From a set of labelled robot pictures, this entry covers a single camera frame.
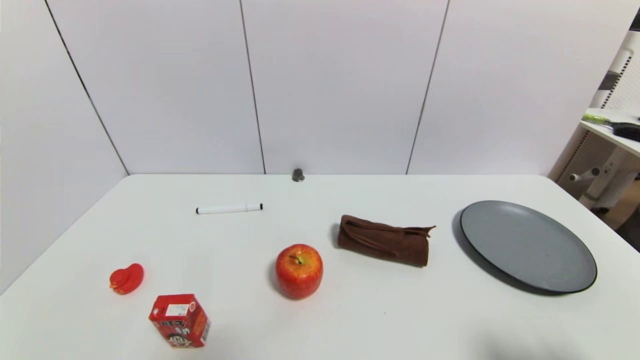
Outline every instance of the brush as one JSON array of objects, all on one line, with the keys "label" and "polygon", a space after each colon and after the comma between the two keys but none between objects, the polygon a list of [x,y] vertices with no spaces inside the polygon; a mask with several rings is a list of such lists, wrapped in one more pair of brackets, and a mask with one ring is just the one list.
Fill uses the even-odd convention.
[{"label": "brush", "polygon": [[640,125],[630,122],[613,122],[605,117],[584,114],[582,121],[603,125],[613,129],[613,135],[640,142]]}]

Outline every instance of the apple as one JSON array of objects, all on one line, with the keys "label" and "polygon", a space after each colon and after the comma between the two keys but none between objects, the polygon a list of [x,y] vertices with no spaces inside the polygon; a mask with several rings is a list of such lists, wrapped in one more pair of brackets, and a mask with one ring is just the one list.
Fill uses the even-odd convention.
[{"label": "apple", "polygon": [[322,258],[309,245],[291,245],[281,251],[276,260],[278,285],[284,295],[292,299],[303,299],[315,293],[322,274]]}]

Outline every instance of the barcode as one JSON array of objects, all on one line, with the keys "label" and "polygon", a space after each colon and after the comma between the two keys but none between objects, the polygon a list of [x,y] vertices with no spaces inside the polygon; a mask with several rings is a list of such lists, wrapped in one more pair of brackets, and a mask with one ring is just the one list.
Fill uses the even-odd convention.
[{"label": "barcode", "polygon": [[200,338],[200,341],[202,341],[203,343],[207,342],[207,335],[209,335],[210,327],[211,327],[211,321],[207,320],[207,325],[204,327],[204,331],[202,332],[202,337]]}]

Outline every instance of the gray plate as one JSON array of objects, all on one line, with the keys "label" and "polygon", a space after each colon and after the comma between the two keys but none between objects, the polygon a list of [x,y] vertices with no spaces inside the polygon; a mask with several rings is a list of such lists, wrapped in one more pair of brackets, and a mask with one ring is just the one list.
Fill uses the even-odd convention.
[{"label": "gray plate", "polygon": [[596,262],[585,244],[562,224],[533,209],[481,201],[462,211],[460,226],[480,255],[535,288],[575,293],[596,280]]}]

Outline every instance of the white wall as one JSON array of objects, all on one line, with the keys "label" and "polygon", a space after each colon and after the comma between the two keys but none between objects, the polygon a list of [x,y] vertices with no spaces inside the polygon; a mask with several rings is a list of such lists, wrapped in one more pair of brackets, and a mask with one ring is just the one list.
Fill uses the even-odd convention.
[{"label": "white wall", "polygon": [[126,173],[44,1],[3,1],[0,49],[2,293]]},{"label": "white wall", "polygon": [[452,0],[410,174],[552,168],[638,0]]},{"label": "white wall", "polygon": [[262,173],[238,0],[49,0],[133,173]]},{"label": "white wall", "polygon": [[404,174],[447,0],[243,0],[267,173]]}]

